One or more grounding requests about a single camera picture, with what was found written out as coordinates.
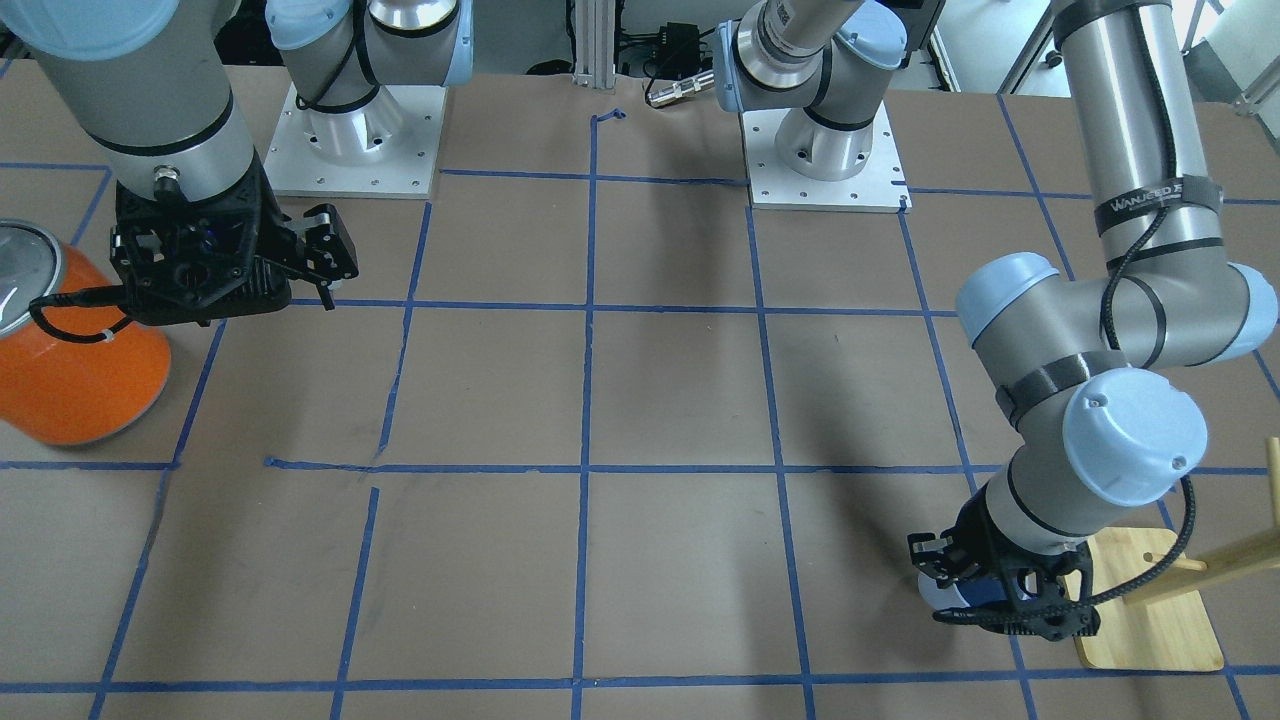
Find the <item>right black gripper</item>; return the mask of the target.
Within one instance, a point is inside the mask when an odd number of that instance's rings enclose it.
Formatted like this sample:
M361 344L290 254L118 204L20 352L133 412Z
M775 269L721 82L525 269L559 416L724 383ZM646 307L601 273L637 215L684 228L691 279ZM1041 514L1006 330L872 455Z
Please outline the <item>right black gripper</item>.
M280 266L291 279L315 284L323 309L333 311L332 290L360 274L355 242L338 209L323 202L300 219L291 219L280 210L260 160L255 172L261 208L256 254Z

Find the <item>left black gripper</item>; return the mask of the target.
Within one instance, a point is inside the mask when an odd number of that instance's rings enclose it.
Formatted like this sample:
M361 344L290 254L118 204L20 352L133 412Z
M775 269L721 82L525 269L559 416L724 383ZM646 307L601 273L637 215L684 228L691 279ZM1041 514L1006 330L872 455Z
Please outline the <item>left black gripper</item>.
M955 524L940 536L908 534L908 551L911 565L941 585L998 579L997 534L986 500L969 498Z

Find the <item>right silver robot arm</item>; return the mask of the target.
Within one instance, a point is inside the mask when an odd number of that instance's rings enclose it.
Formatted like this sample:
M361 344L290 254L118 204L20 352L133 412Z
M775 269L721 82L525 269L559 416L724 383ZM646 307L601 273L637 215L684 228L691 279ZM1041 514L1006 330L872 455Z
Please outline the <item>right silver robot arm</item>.
M360 273L332 205L358 170L366 193L422 195L425 124L397 88L444 88L474 69L470 1L269 1L291 74L287 138L260 152L215 44L234 1L5 1L31 51L116 177L110 261L90 305L146 325L274 313L291 284L332 291Z

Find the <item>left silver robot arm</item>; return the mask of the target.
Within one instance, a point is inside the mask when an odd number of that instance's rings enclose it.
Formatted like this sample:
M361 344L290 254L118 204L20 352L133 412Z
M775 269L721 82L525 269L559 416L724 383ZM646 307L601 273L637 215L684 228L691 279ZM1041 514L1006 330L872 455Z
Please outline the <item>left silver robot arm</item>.
M1053 1L1107 275L1068 281L1016 252L977 270L957 316L1021 437L940 536L910 539L941 587L1053 575L1098 530L1204 456L1189 395L1160 375L1239 357L1274 332L1277 295L1224 249L1169 1Z

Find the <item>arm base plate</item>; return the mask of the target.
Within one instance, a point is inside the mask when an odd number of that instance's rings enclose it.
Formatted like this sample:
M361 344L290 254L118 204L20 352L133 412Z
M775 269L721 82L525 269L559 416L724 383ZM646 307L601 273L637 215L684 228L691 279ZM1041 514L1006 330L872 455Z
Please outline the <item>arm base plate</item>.
M448 91L384 86L342 114L303 110L291 90L262 164L278 196L429 199Z
M751 204L788 211L913 209L886 105L869 126L837 131L803 109L740 115Z

